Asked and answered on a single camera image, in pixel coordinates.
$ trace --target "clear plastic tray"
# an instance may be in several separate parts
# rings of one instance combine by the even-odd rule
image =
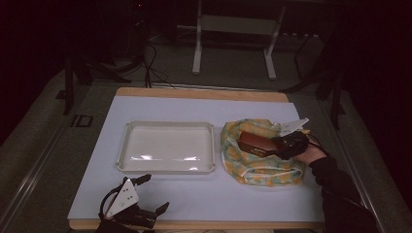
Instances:
[[[123,172],[209,173],[215,168],[213,125],[129,122],[116,165]]]

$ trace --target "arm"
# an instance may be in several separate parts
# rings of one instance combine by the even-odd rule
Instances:
[[[316,183],[323,187],[326,232],[379,232],[373,215],[360,206],[361,197],[352,178],[338,169],[336,160],[309,145],[295,157],[312,168]]]

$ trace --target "transparent tray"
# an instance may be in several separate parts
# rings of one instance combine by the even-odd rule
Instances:
[[[116,165],[123,172],[209,173],[215,168],[213,125],[129,122]]]

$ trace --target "dark sleeve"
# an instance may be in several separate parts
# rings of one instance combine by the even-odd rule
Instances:
[[[337,168],[335,159],[324,157],[312,162],[309,167],[316,183],[323,187],[326,233],[379,232],[373,215],[356,205],[361,202],[360,194],[352,178]]]

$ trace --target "dark background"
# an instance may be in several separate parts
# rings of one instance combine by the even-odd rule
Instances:
[[[194,25],[194,1],[177,2],[179,4],[170,5],[170,1],[165,0],[150,1],[150,24],[160,30],[170,30],[171,34],[170,26],[176,22]],[[351,18],[354,26],[348,30],[351,34],[341,35],[337,45],[345,40],[356,41],[344,89],[350,92],[412,210],[412,190],[408,185],[412,177],[408,135],[412,129],[408,121],[412,107],[408,85],[412,78],[411,4],[372,1],[367,10]],[[174,21],[169,20],[170,7],[178,12]],[[80,30],[79,38],[84,39],[85,45],[92,45],[91,53],[96,52],[100,57],[110,55],[108,50],[113,42],[98,36],[105,25],[99,20],[92,1],[0,1],[1,144],[49,79],[63,69],[60,32],[65,26]]]

